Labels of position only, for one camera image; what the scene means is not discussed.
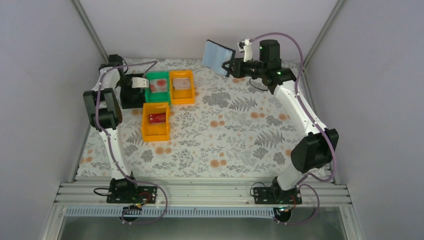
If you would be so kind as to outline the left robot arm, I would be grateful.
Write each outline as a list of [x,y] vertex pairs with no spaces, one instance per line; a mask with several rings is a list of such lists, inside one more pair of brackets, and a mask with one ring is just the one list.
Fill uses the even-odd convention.
[[97,130],[111,166],[110,194],[130,194],[137,190],[120,137],[122,110],[116,96],[116,87],[125,75],[125,61],[117,55],[108,56],[108,63],[99,67],[99,78],[91,90],[83,93],[83,101],[90,125]]

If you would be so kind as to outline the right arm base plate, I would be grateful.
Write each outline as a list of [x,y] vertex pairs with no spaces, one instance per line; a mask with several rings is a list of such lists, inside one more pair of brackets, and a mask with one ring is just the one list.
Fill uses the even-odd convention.
[[256,205],[300,205],[303,203],[299,189],[272,190],[271,187],[254,187],[252,190]]

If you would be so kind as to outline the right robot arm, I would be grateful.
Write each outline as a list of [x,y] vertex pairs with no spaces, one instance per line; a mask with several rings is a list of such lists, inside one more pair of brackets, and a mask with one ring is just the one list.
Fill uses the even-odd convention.
[[285,109],[302,135],[300,142],[290,153],[291,163],[274,178],[271,190],[275,195],[287,194],[300,186],[311,176],[323,182],[324,179],[313,174],[329,163],[335,163],[335,148],[339,140],[336,129],[329,129],[313,112],[311,106],[299,89],[299,80],[290,68],[282,67],[280,44],[277,40],[267,39],[259,43],[259,59],[253,59],[251,39],[238,43],[244,54],[222,64],[222,68],[236,78],[250,77],[261,79],[262,84]]

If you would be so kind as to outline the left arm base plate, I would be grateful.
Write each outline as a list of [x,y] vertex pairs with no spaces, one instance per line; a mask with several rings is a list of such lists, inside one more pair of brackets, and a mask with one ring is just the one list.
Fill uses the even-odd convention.
[[106,197],[108,204],[155,204],[158,188],[155,186],[138,186],[117,190],[110,188]]

